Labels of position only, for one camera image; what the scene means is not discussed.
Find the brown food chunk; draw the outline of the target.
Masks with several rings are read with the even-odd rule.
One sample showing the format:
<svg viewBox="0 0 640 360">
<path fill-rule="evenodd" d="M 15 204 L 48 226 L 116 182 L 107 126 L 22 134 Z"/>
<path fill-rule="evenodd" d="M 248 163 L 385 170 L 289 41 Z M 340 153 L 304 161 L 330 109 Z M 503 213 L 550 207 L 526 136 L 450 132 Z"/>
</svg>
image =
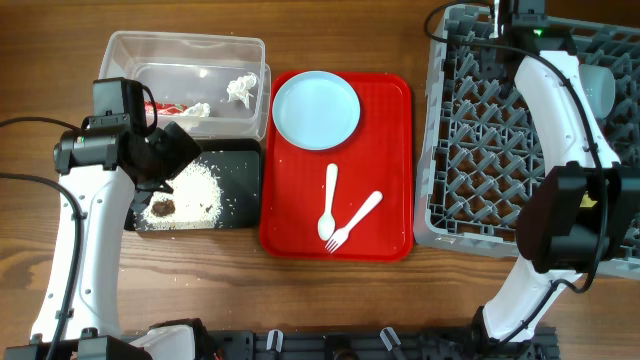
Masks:
<svg viewBox="0 0 640 360">
<path fill-rule="evenodd" d="M 175 210 L 175 203 L 171 199 L 156 201 L 151 206 L 151 213 L 156 217 L 172 215 Z"/>
</svg>

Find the white rice pile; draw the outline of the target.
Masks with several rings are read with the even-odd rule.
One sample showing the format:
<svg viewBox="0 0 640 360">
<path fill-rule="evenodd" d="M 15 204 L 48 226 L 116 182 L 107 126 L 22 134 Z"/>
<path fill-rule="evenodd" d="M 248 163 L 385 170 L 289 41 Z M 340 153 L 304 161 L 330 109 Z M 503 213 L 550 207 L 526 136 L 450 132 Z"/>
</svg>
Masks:
<svg viewBox="0 0 640 360">
<path fill-rule="evenodd" d="M 222 189 L 212 168 L 201 162 L 192 162 L 177 177 L 168 181 L 172 194 L 156 192 L 149 205 L 135 217 L 138 231 L 186 230 L 213 228 L 222 213 Z M 156 217 L 151 206 L 156 201 L 171 199 L 175 212 Z"/>
</svg>

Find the red snack wrapper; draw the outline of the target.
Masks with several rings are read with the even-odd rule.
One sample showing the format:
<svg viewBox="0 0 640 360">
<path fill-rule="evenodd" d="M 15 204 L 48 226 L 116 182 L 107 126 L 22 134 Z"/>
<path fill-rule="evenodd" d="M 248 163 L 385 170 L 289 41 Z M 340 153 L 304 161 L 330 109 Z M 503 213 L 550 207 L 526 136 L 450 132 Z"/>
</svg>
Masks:
<svg viewBox="0 0 640 360">
<path fill-rule="evenodd" d="M 187 105 L 184 104 L 175 104 L 175 103 L 161 103 L 161 102 L 145 102 L 145 111 L 147 114 L 153 115 L 156 113 L 157 115 L 167 115 L 167 116 L 178 116 L 183 114 L 188 109 Z"/>
</svg>

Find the white tissue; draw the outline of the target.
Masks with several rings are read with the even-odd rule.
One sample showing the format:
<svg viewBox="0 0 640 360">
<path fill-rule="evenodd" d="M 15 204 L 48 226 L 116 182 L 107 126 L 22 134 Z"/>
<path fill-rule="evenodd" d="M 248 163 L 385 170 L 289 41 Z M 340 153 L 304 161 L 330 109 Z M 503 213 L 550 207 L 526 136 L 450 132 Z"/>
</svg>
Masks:
<svg viewBox="0 0 640 360">
<path fill-rule="evenodd" d="M 258 84 L 258 77 L 255 73 L 249 72 L 228 83 L 226 91 L 228 102 L 241 101 L 246 109 L 249 108 L 251 90 Z"/>
<path fill-rule="evenodd" d="M 180 113 L 183 117 L 208 117 L 211 107 L 208 103 L 196 103 Z"/>
</svg>

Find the light blue plate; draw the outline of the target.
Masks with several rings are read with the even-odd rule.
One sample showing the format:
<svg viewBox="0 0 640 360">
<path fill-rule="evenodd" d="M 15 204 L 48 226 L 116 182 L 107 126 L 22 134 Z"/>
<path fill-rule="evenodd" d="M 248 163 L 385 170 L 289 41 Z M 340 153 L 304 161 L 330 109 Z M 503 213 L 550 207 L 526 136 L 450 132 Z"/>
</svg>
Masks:
<svg viewBox="0 0 640 360">
<path fill-rule="evenodd" d="M 334 148 L 355 132 L 361 104 L 343 77 L 306 71 L 286 80 L 272 102 L 273 122 L 280 135 L 304 150 Z"/>
</svg>

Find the white plastic spoon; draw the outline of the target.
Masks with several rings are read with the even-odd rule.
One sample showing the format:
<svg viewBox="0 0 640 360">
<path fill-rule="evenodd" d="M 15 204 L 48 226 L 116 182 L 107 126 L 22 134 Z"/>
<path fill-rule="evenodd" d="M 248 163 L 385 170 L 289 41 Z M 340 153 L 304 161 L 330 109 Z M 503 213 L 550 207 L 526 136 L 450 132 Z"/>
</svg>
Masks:
<svg viewBox="0 0 640 360">
<path fill-rule="evenodd" d="M 325 204 L 323 214 L 318 220 L 318 235 L 321 240 L 327 241 L 335 230 L 335 220 L 332 215 L 332 206 L 337 184 L 338 166 L 330 163 L 326 168 L 325 178 Z"/>
</svg>

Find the white plastic fork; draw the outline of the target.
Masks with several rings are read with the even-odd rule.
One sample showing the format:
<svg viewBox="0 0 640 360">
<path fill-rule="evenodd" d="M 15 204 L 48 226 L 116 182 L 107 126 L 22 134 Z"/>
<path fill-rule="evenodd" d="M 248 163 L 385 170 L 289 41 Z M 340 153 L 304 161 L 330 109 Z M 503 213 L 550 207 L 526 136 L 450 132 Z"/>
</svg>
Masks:
<svg viewBox="0 0 640 360">
<path fill-rule="evenodd" d="M 359 224 L 383 199 L 380 191 L 374 191 L 360 206 L 349 222 L 342 228 L 336 230 L 328 240 L 325 249 L 333 254 L 335 253 L 349 238 L 350 232 Z"/>
</svg>

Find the light blue bowl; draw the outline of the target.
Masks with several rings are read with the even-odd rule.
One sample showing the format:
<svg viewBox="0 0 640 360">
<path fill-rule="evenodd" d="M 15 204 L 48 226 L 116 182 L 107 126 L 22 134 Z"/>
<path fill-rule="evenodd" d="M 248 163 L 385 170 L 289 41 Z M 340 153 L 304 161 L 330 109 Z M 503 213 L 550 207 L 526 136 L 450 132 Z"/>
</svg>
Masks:
<svg viewBox="0 0 640 360">
<path fill-rule="evenodd" d="M 580 80 L 596 119 L 606 118 L 614 106 L 615 78 L 609 68 L 581 64 Z"/>
</svg>

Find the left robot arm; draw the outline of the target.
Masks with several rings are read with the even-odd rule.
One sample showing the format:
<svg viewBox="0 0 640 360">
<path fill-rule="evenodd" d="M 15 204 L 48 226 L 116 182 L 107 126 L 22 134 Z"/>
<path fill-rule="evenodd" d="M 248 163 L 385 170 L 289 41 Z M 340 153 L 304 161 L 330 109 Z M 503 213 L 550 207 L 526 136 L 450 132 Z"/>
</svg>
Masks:
<svg viewBox="0 0 640 360">
<path fill-rule="evenodd" d="M 84 357 L 95 345 L 105 359 L 148 359 L 148 350 L 121 339 L 117 283 L 121 242 L 138 194 L 169 192 L 201 153 L 178 124 L 148 130 L 127 120 L 89 117 L 54 148 L 59 178 L 29 181 L 60 194 L 51 274 L 26 346 L 7 355 L 33 359 Z"/>
</svg>

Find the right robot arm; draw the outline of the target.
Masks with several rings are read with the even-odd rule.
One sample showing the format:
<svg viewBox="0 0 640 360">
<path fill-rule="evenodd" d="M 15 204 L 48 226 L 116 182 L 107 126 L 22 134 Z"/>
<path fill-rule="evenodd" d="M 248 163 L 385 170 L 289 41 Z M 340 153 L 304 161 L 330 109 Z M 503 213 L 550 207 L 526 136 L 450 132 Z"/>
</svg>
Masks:
<svg viewBox="0 0 640 360">
<path fill-rule="evenodd" d="M 587 292 L 639 206 L 639 171 L 623 166 L 604 139 L 571 35 L 512 27 L 502 37 L 517 55 L 514 85 L 531 114 L 545 177 L 519 212 L 516 263 L 480 309 L 492 349 L 530 340 L 563 290 Z"/>
</svg>

